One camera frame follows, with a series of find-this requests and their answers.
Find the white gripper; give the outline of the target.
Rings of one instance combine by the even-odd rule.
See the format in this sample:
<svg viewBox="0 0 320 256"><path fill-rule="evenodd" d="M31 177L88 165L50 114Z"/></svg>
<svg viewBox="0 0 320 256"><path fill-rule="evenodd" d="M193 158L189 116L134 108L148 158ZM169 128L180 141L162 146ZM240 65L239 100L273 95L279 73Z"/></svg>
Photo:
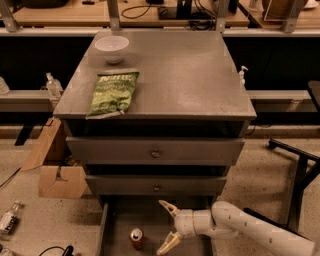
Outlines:
<svg viewBox="0 0 320 256"><path fill-rule="evenodd" d="M209 235L214 228L212 214L209 209L179 210L175 205L165 200L159 200L159 204L174 217L174 227L177 232L169 232L163 244L157 250L158 256L168 253L181 242L182 238Z"/></svg>

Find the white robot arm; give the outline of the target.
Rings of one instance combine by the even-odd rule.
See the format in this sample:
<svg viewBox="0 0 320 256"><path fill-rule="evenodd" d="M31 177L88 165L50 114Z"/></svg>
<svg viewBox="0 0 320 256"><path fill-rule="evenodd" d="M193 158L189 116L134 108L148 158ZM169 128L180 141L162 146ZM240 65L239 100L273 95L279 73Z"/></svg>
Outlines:
<svg viewBox="0 0 320 256"><path fill-rule="evenodd" d="M176 232L169 232L157 250L164 255L183 239L206 235L213 239L233 239L246 234L275 256L313 256L315 243L284 228L254 217L226 201L216 201L210 209L178 209L165 200L159 203L174 219Z"/></svg>

